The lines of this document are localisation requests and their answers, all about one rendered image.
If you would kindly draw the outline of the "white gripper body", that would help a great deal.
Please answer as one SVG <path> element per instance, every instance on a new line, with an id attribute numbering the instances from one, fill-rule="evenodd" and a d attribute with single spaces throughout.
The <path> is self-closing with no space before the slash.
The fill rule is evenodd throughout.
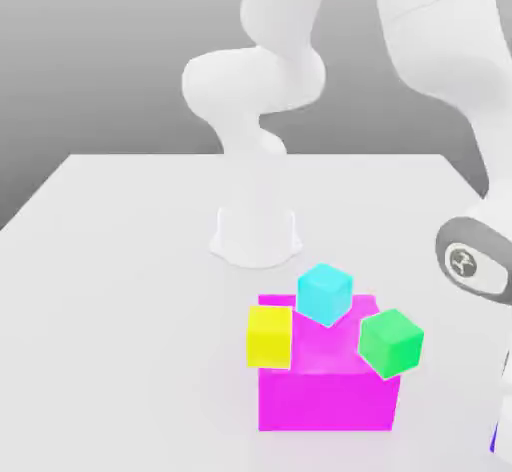
<path id="1" fill-rule="evenodd" d="M 506 395 L 500 411 L 495 438 L 495 454 L 512 465 L 512 395 Z"/>

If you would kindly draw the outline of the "small green cube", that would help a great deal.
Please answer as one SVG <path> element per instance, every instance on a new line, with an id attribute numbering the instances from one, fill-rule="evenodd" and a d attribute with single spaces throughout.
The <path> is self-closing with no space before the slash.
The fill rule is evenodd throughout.
<path id="1" fill-rule="evenodd" d="M 383 380 L 415 368 L 424 340 L 422 328 L 397 309 L 361 320 L 358 353 Z"/>

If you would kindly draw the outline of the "small cyan cube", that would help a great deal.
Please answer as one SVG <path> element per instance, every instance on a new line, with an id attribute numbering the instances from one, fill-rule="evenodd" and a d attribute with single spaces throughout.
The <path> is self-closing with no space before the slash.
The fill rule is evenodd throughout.
<path id="1" fill-rule="evenodd" d="M 320 263 L 299 277 L 296 311 L 329 328 L 351 309 L 352 295 L 353 277 Z"/>

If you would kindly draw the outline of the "small yellow cube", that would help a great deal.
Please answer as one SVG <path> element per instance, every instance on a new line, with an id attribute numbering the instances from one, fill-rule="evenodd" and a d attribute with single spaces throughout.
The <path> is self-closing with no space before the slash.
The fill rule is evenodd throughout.
<path id="1" fill-rule="evenodd" d="M 246 333 L 247 366 L 288 370 L 291 367 L 292 309 L 249 307 Z"/>

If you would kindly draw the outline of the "large magenta box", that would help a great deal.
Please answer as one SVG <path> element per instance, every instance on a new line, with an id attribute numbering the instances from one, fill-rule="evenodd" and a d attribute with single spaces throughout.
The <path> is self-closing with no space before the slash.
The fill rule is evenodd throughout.
<path id="1" fill-rule="evenodd" d="M 357 351 L 361 320 L 378 312 L 369 294 L 330 328 L 293 311 L 291 368 L 258 371 L 258 429 L 391 430 L 401 378 L 382 379 Z"/>

